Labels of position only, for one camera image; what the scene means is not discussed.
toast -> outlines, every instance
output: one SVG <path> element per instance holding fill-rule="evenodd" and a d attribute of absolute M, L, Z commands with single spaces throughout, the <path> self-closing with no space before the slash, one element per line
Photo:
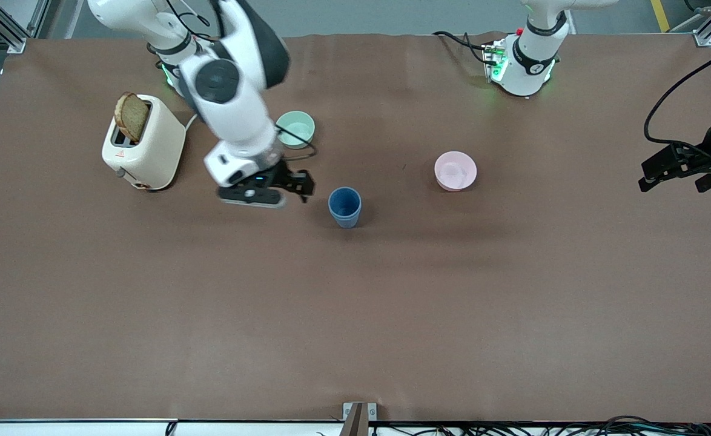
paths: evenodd
<path fill-rule="evenodd" d="M 140 97 L 132 92 L 125 92 L 116 102 L 114 118 L 121 133 L 132 141 L 140 142 L 149 112 L 150 110 Z"/>

floor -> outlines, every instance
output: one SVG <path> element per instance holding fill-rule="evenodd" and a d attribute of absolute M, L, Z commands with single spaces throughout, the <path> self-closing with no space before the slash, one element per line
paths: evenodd
<path fill-rule="evenodd" d="M 710 5 L 711 0 L 693 0 Z M 214 22 L 208 0 L 188 0 L 195 11 Z M 251 5 L 281 36 L 331 33 L 428 34 L 436 30 L 452 33 L 511 31 L 525 23 L 525 9 L 516 0 L 287 0 L 282 8 L 276 0 L 251 0 Z M 692 13 L 682 0 L 662 0 L 669 25 L 677 25 Z M 179 12 L 185 11 L 177 3 Z M 46 32 L 51 38 L 137 38 L 117 32 L 96 20 L 85 0 L 62 1 L 51 12 Z M 578 33 L 658 33 L 652 2 L 620 0 L 616 5 L 592 11 L 574 11 Z M 212 33 L 197 19 L 188 17 L 190 27 Z M 0 50 L 0 72 L 6 53 Z"/>

white toaster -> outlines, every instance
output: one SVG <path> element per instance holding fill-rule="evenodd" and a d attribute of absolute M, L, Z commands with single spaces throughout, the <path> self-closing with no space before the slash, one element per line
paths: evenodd
<path fill-rule="evenodd" d="M 103 141 L 103 160 L 117 177 L 138 190 L 162 190 L 175 177 L 186 129 L 157 97 L 137 96 L 150 107 L 140 142 L 129 140 L 111 117 Z"/>

yellow tape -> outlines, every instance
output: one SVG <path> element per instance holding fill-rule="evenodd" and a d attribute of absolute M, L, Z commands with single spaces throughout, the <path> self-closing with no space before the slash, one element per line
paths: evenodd
<path fill-rule="evenodd" d="M 663 3 L 660 0 L 652 0 L 652 9 L 654 9 L 654 16 L 657 17 L 657 24 L 660 25 L 660 31 L 667 32 L 670 30 Z"/>

tabletop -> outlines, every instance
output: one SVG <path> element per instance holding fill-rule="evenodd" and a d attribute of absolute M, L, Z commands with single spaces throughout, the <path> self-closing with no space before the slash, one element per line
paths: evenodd
<path fill-rule="evenodd" d="M 28 41 L 0 80 L 0 418 L 711 421 L 711 191 L 638 190 L 643 120 L 711 58 L 688 35 L 569 36 L 530 99 L 433 36 L 288 39 L 273 117 L 311 114 L 316 193 L 225 205 L 192 124 L 169 190 L 101 144 L 124 91 L 191 111 L 143 41 Z M 653 133 L 711 125 L 711 68 Z M 446 193 L 439 154 L 475 184 Z M 328 193 L 363 197 L 339 229 Z"/>

